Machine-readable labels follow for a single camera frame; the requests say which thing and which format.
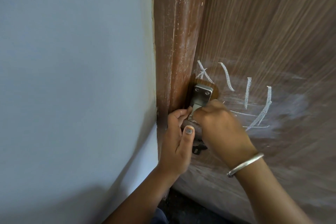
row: hand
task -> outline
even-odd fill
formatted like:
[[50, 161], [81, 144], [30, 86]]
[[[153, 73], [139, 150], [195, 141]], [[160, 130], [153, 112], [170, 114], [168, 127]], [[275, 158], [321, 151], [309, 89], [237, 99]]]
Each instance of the hand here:
[[205, 145], [230, 169], [258, 153], [240, 122], [218, 100], [197, 109], [192, 117], [202, 127]]
[[182, 122], [191, 111], [192, 108], [189, 107], [168, 115], [168, 128], [162, 142], [157, 168], [175, 180], [187, 170], [191, 160], [195, 130], [192, 126], [186, 126], [183, 133], [181, 132]]

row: silver bracelet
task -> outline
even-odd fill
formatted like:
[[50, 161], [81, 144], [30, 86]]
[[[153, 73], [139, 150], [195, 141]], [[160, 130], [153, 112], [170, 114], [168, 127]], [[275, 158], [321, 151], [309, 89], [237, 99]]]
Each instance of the silver bracelet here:
[[257, 161], [259, 158], [262, 158], [264, 156], [263, 153], [258, 153], [257, 155], [255, 155], [254, 157], [250, 158], [248, 161], [245, 161], [243, 163], [241, 163], [239, 166], [233, 168], [230, 172], [228, 172], [226, 175], [230, 178], [233, 177], [233, 175], [238, 172], [239, 170], [243, 169], [244, 167], [250, 165], [251, 163]]

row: blue-gray wall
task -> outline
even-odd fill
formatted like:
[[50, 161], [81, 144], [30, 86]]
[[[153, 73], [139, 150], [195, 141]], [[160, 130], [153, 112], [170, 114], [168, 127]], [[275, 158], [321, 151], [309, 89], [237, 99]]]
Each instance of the blue-gray wall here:
[[152, 0], [0, 0], [0, 223], [83, 223], [155, 166], [152, 35]]

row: skin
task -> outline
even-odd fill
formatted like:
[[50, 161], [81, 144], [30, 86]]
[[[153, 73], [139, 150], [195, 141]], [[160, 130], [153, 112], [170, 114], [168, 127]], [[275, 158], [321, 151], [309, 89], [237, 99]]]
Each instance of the skin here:
[[[180, 129], [190, 112], [191, 107], [176, 110], [168, 116], [157, 167], [106, 219], [105, 224], [150, 222], [167, 189], [190, 164], [194, 128], [187, 126], [183, 133]], [[239, 121], [221, 102], [210, 101], [194, 112], [193, 119], [202, 127], [206, 146], [230, 169], [258, 153]], [[235, 177], [245, 190], [258, 223], [312, 223], [284, 191], [262, 158], [238, 171]]]

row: wooden door frame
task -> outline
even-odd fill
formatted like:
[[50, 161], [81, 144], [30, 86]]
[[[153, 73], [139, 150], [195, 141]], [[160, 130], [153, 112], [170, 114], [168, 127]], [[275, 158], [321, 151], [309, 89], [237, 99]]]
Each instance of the wooden door frame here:
[[168, 114], [184, 107], [204, 6], [205, 0], [154, 0], [159, 154]]

